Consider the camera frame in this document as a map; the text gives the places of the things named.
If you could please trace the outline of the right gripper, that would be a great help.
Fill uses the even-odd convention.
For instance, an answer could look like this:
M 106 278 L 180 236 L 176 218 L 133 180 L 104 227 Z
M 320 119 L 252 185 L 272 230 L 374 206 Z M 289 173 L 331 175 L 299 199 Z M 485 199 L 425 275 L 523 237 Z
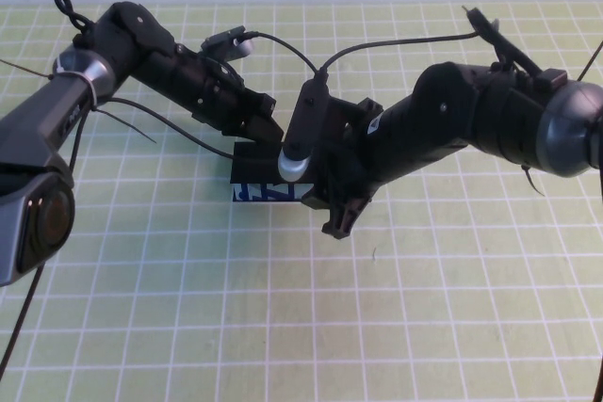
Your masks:
M 350 236 L 383 185 L 425 166 L 425 106 L 411 94 L 385 108 L 358 104 L 327 89 L 300 93 L 300 181 L 311 188 L 300 202 L 329 210 L 321 231 Z

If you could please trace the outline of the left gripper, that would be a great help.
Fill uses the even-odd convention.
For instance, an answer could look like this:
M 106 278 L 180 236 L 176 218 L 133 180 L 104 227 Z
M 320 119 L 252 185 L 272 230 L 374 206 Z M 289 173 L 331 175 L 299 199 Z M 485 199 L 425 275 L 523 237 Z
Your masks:
M 275 101 L 246 88 L 238 75 L 229 76 L 218 61 L 184 46 L 175 48 L 173 101 L 197 121 L 224 137 L 257 143 L 280 143 L 284 130 L 271 116 Z

